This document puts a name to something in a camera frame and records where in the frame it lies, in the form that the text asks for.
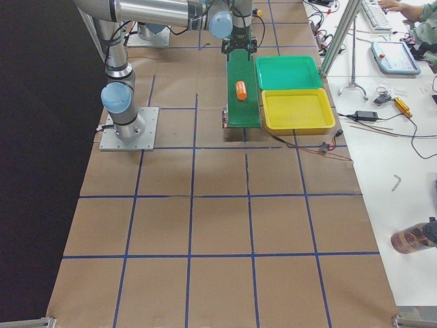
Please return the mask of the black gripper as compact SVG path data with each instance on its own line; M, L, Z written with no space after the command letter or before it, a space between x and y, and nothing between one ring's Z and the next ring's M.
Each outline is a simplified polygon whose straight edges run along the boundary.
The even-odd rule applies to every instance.
M221 44L221 53L230 54L234 50L245 50L248 54L257 52L257 40L251 36L230 35L228 38L223 38Z

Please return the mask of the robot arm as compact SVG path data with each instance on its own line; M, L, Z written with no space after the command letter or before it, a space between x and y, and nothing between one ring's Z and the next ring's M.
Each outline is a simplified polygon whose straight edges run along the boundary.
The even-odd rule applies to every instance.
M251 34L252 1L75 1L93 18L112 23L137 21L187 30L208 30L222 40L221 52L257 51Z
M82 10L79 13L104 64L107 85L100 97L113 121L113 134L121 140L133 138L143 123L134 105L135 72L127 59L124 25L94 18Z

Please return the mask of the person hand at keyboard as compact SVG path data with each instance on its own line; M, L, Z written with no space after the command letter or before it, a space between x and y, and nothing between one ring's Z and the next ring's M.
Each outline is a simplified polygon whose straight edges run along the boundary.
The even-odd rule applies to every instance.
M378 5L385 12L401 12L408 7L405 3L396 0L379 0Z

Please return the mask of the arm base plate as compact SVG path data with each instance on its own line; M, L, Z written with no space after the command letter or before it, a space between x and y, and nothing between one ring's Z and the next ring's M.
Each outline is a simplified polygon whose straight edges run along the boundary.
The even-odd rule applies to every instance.
M108 114L102 130L99 149L101 151L152 151L156 140L158 107L137 107L137 118L129 125L115 124Z
M130 33L127 46L131 48L167 48L169 39L170 31L166 27L162 31L154 33L145 25L135 25Z

